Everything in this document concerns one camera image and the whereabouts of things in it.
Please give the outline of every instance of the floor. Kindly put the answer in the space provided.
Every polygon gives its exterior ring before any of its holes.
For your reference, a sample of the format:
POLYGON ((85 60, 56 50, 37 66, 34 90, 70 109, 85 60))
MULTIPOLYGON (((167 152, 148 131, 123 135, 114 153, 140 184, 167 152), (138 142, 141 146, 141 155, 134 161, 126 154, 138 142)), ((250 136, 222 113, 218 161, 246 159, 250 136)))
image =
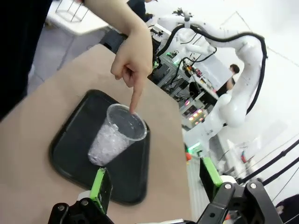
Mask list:
MULTIPOLYGON (((99 43, 104 34, 104 30, 98 30, 84 36, 77 36, 71 45, 65 63, 99 43)), ((71 40, 72 36, 59 28, 44 27, 33 62, 34 74, 29 79, 29 94, 55 74, 71 40)))

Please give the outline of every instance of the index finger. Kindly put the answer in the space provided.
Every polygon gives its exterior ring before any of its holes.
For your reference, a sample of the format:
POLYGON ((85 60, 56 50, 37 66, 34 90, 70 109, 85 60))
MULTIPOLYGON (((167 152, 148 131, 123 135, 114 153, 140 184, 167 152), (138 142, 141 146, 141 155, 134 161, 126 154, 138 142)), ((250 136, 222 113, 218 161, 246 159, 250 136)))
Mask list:
POLYGON ((133 95, 132 95, 131 103, 130 103, 130 113, 131 114, 134 113, 134 111, 137 107, 138 101, 140 99, 140 96, 142 94, 143 87, 144 87, 144 78, 143 78, 143 76, 139 75, 139 76, 136 76, 136 77, 137 77, 137 79, 134 83, 133 95))

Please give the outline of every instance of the hand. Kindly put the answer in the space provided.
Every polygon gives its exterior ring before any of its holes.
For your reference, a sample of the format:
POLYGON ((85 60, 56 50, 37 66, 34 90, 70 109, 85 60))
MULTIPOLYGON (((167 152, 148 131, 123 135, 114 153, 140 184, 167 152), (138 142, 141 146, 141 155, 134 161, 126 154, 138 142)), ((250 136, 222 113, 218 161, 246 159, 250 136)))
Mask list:
POLYGON ((153 47, 151 34, 145 24, 132 29, 118 49, 111 67, 115 79, 123 78, 126 85, 134 87, 130 112, 134 113, 147 76, 152 72, 153 47))

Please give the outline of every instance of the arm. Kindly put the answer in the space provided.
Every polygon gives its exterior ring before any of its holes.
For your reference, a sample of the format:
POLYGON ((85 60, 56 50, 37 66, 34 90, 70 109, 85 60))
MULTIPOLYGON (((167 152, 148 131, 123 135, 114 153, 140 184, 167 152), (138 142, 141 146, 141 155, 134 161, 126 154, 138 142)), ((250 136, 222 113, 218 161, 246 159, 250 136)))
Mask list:
POLYGON ((150 31, 124 0, 85 0, 85 5, 128 36, 116 53, 111 73, 117 80, 122 78, 129 88, 133 87, 130 104, 130 112, 133 113, 146 78, 152 72, 153 47, 150 31))
POLYGON ((102 20, 126 35, 135 29, 147 29, 146 24, 133 13, 124 0, 85 0, 85 5, 102 20))

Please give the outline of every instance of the white wall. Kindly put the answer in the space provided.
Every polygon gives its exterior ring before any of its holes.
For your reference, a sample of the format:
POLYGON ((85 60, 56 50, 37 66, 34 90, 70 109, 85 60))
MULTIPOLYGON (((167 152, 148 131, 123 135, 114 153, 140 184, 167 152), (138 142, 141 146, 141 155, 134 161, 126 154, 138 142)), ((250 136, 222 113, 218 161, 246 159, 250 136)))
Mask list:
MULTIPOLYGON (((254 139, 274 122, 279 120, 284 122, 287 129, 256 155, 257 161, 299 133, 298 6, 297 0, 159 0, 147 4, 147 11, 157 17, 170 14, 177 7, 182 7, 215 25, 224 24, 225 27, 244 31, 250 28, 265 37, 267 46, 274 51, 268 50, 269 59, 266 62, 265 79, 259 99, 241 127, 225 127, 220 132, 222 138, 240 143, 254 139)), ((218 49, 216 56, 226 66, 236 63, 241 70, 243 68, 242 62, 235 56, 233 49, 218 49)), ((268 156, 259 165, 268 162, 298 138, 299 136, 268 156)), ((262 172, 262 176, 267 179, 298 156, 299 147, 296 147, 285 158, 262 172)), ((298 166, 299 164, 296 164, 266 187, 271 198, 281 190, 298 166)), ((296 184, 298 178, 299 172, 274 203, 299 193, 296 184)))
MULTIPOLYGON (((231 25, 230 23, 240 27, 240 29, 244 29, 244 25, 248 26, 252 31, 262 34, 267 46, 273 50, 268 49, 269 59, 266 62, 265 80, 260 97, 252 112, 246 117, 245 124, 240 128, 227 127, 221 131, 223 138, 238 143, 243 140, 252 140, 276 121, 282 120, 286 123, 288 128, 256 155, 255 159, 258 161, 299 133, 299 118, 297 116, 299 100, 296 94, 299 83, 299 58, 297 57, 299 50, 297 44, 299 2, 296 0, 252 0, 250 4, 245 0, 225 0, 225 2, 236 7, 239 15, 245 20, 242 25, 242 23, 237 22, 238 16, 234 16, 225 26, 231 25)), ((264 165, 297 139, 299 139, 299 135, 268 156, 259 165, 264 165)), ((270 177, 298 156, 299 146, 270 169, 262 172, 262 176, 264 179, 270 177)), ((266 189, 271 198, 277 195, 298 166, 299 164, 296 164, 280 178, 267 185, 266 189)), ((298 178, 299 172, 275 199, 275 204, 299 193, 299 188, 296 185, 298 178)))
POLYGON ((234 12, 223 0, 159 0, 146 4, 147 12, 154 14, 155 19, 171 14, 178 7, 216 25, 220 25, 234 12))

